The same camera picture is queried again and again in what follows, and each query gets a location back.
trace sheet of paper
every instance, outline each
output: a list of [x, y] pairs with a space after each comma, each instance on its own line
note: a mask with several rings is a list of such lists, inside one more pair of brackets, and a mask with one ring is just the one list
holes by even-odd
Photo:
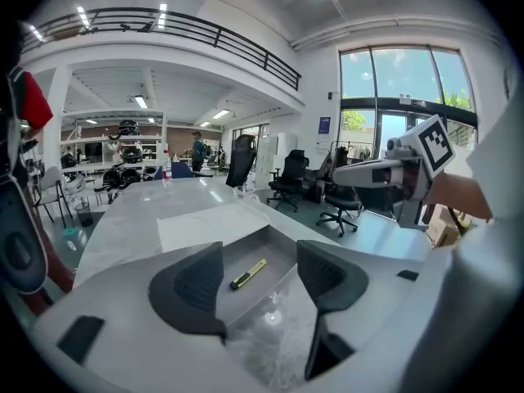
[[269, 225], [269, 218], [242, 202], [208, 210], [158, 219], [162, 251], [168, 252], [203, 243], [233, 243]]

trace poster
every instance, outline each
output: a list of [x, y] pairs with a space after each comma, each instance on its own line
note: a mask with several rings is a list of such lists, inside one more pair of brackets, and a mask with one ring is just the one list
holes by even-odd
[[317, 142], [329, 142], [329, 129], [331, 128], [331, 116], [321, 116], [318, 122]]

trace bottle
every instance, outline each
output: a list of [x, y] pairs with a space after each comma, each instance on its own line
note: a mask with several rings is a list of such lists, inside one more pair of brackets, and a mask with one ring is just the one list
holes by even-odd
[[171, 180], [171, 159], [169, 152], [164, 150], [164, 163], [162, 164], [162, 179], [164, 181]]

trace column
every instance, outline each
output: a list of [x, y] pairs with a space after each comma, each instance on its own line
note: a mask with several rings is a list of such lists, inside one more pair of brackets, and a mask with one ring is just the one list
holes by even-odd
[[47, 103], [53, 117], [43, 128], [43, 162], [46, 169], [53, 166], [60, 168], [61, 117], [71, 75], [72, 70], [68, 65], [59, 65], [52, 76]]

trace black railing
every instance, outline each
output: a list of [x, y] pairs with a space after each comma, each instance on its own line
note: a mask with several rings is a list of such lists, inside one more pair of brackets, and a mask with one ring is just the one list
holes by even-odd
[[[163, 29], [159, 28], [162, 14], [165, 14]], [[301, 76], [285, 61], [258, 43], [207, 20], [174, 11], [163, 12], [145, 7], [108, 7], [85, 11], [85, 15], [88, 18], [89, 28], [82, 23], [79, 13], [72, 13], [36, 25], [36, 30], [44, 41], [40, 41], [34, 33], [28, 32], [25, 36], [24, 52], [48, 42], [101, 32], [167, 34], [192, 39], [231, 52], [298, 90]]]

